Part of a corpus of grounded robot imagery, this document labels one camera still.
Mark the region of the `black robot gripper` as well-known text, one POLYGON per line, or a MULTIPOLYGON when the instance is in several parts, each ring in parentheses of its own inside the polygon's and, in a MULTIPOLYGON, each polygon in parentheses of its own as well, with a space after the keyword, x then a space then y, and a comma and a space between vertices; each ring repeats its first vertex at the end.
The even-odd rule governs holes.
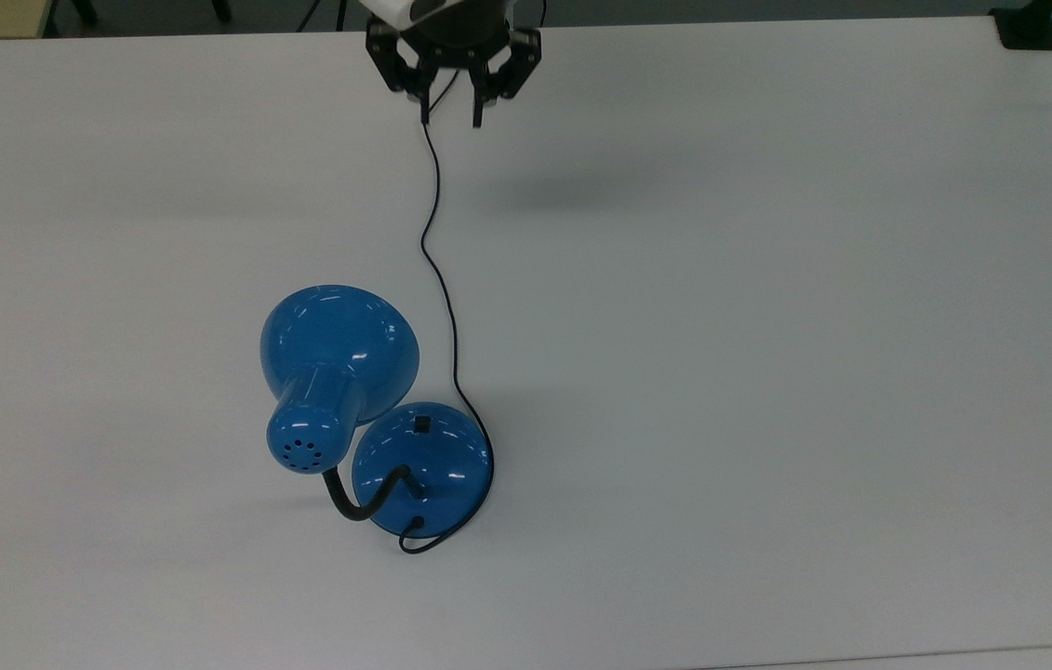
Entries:
POLYGON ((512 27, 507 7, 372 7, 365 50, 386 88, 406 93, 427 127, 440 69, 472 84, 472 127, 495 101, 511 101, 542 63, 541 31, 512 27))

